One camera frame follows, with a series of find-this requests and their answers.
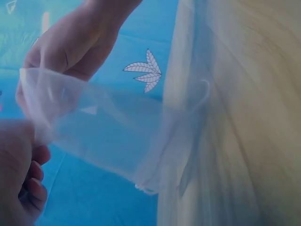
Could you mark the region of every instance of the wrist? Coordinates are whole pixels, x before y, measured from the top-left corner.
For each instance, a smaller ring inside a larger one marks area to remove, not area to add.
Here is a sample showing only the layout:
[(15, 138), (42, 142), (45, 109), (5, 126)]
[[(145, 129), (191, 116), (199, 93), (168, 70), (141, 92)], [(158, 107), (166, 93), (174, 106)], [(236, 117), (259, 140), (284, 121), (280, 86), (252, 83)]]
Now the wrist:
[(121, 27), (142, 0), (85, 0), (99, 20), (114, 27)]

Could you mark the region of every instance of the blue fabric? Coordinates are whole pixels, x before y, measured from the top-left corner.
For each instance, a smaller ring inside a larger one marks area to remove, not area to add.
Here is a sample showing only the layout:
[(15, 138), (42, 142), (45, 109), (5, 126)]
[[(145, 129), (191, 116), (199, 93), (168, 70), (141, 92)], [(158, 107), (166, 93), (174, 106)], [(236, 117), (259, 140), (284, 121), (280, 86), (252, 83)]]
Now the blue fabric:
[[(14, 91), (23, 59), (41, 35), (42, 15), (49, 12), (53, 24), (79, 4), (79, 0), (0, 0), (1, 118), (23, 117)], [(123, 25), (115, 48), (92, 81), (104, 82), (106, 76), (107, 85), (118, 80), (123, 84), (118, 88), (143, 94), (147, 83), (134, 78), (145, 73), (124, 69), (132, 63), (147, 63), (149, 49), (160, 79), (145, 95), (162, 99), (176, 8), (177, 0), (144, 0)], [(51, 152), (51, 161), (43, 167), (49, 199), (37, 225), (156, 225), (157, 196), (147, 196), (125, 179), (54, 146)]]

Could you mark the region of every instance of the white leaf design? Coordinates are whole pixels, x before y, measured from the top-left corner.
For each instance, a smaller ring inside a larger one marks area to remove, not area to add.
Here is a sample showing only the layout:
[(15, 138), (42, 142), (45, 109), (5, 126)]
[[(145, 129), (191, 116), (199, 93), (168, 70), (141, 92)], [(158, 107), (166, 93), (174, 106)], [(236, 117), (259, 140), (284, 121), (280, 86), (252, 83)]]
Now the white leaf design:
[(149, 49), (146, 51), (146, 60), (151, 69), (161, 74), (158, 63), (156, 62), (154, 55), (150, 52)]
[(146, 51), (147, 63), (133, 63), (123, 69), (126, 72), (147, 72), (148, 74), (136, 77), (135, 80), (146, 82), (144, 93), (151, 91), (159, 82), (162, 74), (154, 55)]
[(155, 73), (156, 71), (147, 63), (133, 63), (125, 67), (123, 69), (126, 72), (148, 72), (148, 73)]
[(154, 82), (159, 80), (161, 77), (160, 74), (157, 73), (150, 73), (150, 74), (146, 74), (140, 77), (135, 78), (135, 80), (137, 81), (142, 81), (142, 82)]
[(159, 82), (159, 80), (156, 80), (154, 82), (148, 82), (144, 89), (144, 93), (151, 91), (157, 85), (158, 82)]

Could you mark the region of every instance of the finger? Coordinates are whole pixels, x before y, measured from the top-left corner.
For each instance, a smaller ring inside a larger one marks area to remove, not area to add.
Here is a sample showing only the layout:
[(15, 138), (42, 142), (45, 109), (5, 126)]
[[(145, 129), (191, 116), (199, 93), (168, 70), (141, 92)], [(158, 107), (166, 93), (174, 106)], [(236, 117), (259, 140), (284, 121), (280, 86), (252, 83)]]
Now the finger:
[(50, 158), (50, 150), (46, 145), (36, 147), (32, 151), (32, 160), (36, 161), (39, 165), (45, 164)]
[(27, 189), (28, 194), (27, 197), (22, 200), (22, 205), (24, 209), (33, 217), (33, 219), (36, 220), (40, 216), (45, 206), (47, 200), (47, 190), (41, 184), (41, 182), (35, 178), (31, 178), (27, 182)]
[(24, 116), (27, 119), (29, 119), (30, 114), (29, 114), (29, 111), (28, 111), (28, 108), (27, 108), (26, 100), (24, 98), (23, 89), (22, 89), (22, 85), (21, 85), (20, 81), (18, 83), (17, 90), (16, 90), (16, 102), (19, 105), (19, 107), (21, 108)]
[(65, 71), (64, 74), (70, 75), (77, 79), (88, 81), (92, 76), (98, 71), (98, 69), (103, 65), (106, 58), (110, 54), (115, 39), (111, 40), (111, 46), (107, 46), (107, 42), (98, 45), (97, 47), (91, 48), (82, 59), (77, 62), (72, 68)]
[(42, 167), (36, 161), (31, 162), (28, 173), (31, 178), (35, 178), (39, 181), (42, 181), (44, 178)]

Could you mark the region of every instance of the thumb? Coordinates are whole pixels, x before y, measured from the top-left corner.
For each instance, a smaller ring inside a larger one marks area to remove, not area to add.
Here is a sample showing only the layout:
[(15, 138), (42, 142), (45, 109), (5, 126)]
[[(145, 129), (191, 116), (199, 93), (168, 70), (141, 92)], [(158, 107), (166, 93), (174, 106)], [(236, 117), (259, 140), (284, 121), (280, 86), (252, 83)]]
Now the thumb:
[(34, 129), (30, 122), (0, 120), (0, 188), (18, 194), (31, 159)]

